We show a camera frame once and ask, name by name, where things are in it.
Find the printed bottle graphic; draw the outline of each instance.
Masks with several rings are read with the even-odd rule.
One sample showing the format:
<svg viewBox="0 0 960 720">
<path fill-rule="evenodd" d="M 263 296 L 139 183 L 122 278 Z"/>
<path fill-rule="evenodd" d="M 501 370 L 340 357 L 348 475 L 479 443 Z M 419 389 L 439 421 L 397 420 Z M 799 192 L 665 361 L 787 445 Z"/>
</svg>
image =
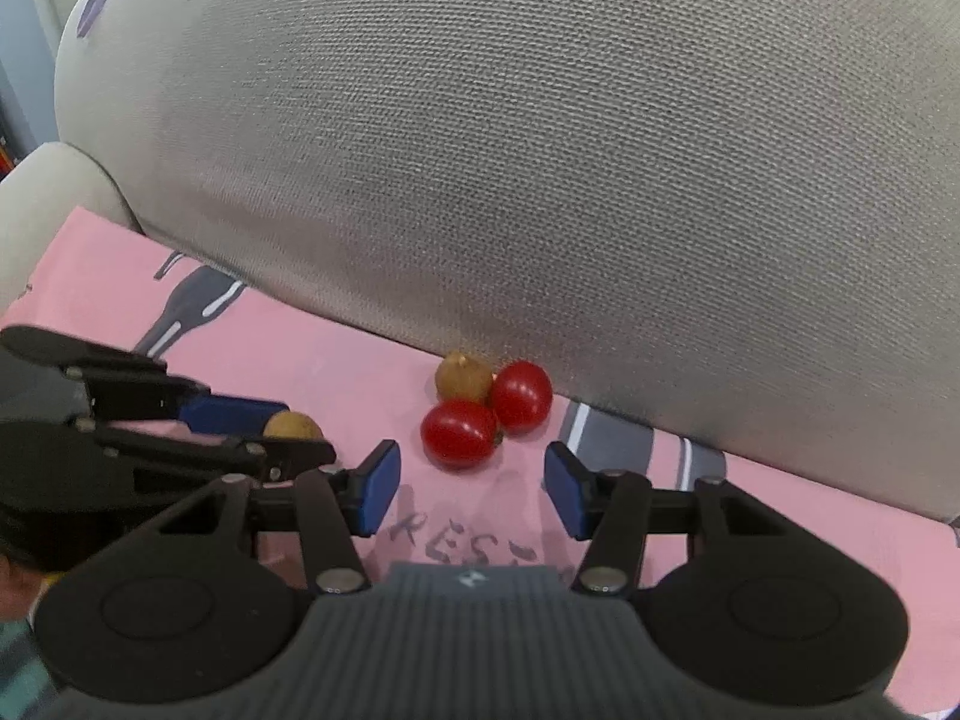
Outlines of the printed bottle graphic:
<svg viewBox="0 0 960 720">
<path fill-rule="evenodd" d="M 154 274 L 160 281 L 184 255 L 174 251 Z M 243 293 L 246 285 L 218 269 L 203 265 L 179 282 L 167 298 L 160 318 L 133 348 L 148 357 L 162 357 L 174 343 L 197 327 L 213 322 Z"/>
</svg>

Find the blue gripper pad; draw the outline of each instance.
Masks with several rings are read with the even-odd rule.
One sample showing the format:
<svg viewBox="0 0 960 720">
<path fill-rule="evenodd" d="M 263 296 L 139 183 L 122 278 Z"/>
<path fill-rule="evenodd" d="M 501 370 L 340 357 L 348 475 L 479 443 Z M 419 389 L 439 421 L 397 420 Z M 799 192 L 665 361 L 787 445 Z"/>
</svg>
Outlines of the blue gripper pad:
<svg viewBox="0 0 960 720">
<path fill-rule="evenodd" d="M 353 494 L 358 499 L 354 536 L 372 536 L 380 527 L 400 485 L 400 446 L 386 440 L 356 471 Z"/>
<path fill-rule="evenodd" d="M 270 417 L 285 412 L 286 403 L 231 395 L 203 394 L 181 407 L 179 420 L 194 433 L 212 436 L 259 436 Z"/>
<path fill-rule="evenodd" d="M 563 529 L 577 541 L 593 536 L 587 516 L 587 500 L 594 474 L 561 442 L 552 442 L 544 452 L 544 488 L 557 510 Z"/>
</svg>

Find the metal screw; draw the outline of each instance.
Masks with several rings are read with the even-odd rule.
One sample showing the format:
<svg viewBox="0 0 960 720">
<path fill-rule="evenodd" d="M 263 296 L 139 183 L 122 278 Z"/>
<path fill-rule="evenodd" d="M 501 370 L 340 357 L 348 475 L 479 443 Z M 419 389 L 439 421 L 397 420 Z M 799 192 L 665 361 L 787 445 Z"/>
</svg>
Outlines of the metal screw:
<svg viewBox="0 0 960 720">
<path fill-rule="evenodd" d="M 580 584 L 597 595 L 613 595 L 627 586 L 627 575 L 619 568 L 595 565 L 580 575 Z"/>
<path fill-rule="evenodd" d="M 352 568 L 328 568 L 317 577 L 317 586 L 334 595 L 356 592 L 363 584 L 363 575 Z"/>
</svg>

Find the red tomato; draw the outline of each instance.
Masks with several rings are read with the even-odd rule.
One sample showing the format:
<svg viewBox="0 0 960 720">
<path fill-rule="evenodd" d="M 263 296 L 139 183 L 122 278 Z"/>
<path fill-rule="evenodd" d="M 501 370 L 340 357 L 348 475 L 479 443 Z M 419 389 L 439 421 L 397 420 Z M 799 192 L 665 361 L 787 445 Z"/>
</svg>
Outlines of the red tomato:
<svg viewBox="0 0 960 720">
<path fill-rule="evenodd" d="M 501 370 L 490 390 L 490 405 L 508 433 L 526 433 L 550 415 L 553 385 L 539 365 L 517 360 Z"/>
<path fill-rule="evenodd" d="M 435 406 L 421 423 L 427 454 L 449 469 L 478 466 L 499 443 L 496 415 L 470 400 L 448 400 Z"/>
</svg>

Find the pink tablecloth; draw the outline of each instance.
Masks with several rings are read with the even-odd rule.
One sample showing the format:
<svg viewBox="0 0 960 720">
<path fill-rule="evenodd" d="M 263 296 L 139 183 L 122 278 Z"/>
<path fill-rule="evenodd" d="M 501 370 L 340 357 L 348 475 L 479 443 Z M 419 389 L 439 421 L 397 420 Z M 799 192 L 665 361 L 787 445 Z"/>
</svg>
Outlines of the pink tablecloth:
<svg viewBox="0 0 960 720">
<path fill-rule="evenodd" d="M 381 532 L 358 540 L 374 575 L 382 575 L 394 560 L 548 562 L 561 570 L 578 562 L 583 546 L 565 537 L 541 490 L 541 471 L 546 443 L 582 432 L 586 406 L 557 397 L 548 423 L 536 435 L 506 440 L 478 472 L 445 473 L 426 460 L 418 435 L 419 420 L 434 404 L 435 357 L 304 314 L 200 268 L 162 245 L 78 210 L 3 324 L 40 324 L 124 348 L 149 346 L 163 355 L 172 372 L 200 379 L 215 391 L 286 401 L 320 423 L 348 466 L 383 437 L 396 439 L 403 454 L 397 499 Z M 199 285 L 198 293 L 184 282 L 190 274 L 195 275 L 189 284 Z M 210 289 L 213 284 L 219 292 L 204 297 L 203 284 Z M 178 285 L 181 289 L 174 293 Z M 184 333 L 191 322 L 201 324 Z M 620 424 L 616 429 L 652 436 L 642 451 L 649 455 L 643 461 L 656 485 L 689 484 L 689 442 L 640 426 Z M 872 568 L 899 591 L 910 614 L 911 635 L 890 696 L 917 713 L 956 704 L 960 604 L 954 594 L 960 586 L 960 549 L 952 528 L 742 458 L 714 454 L 733 483 Z M 296 574 L 288 546 L 275 539 L 272 558 L 278 570 Z M 643 581 L 654 583 L 684 559 L 683 538 L 651 538 Z"/>
</svg>

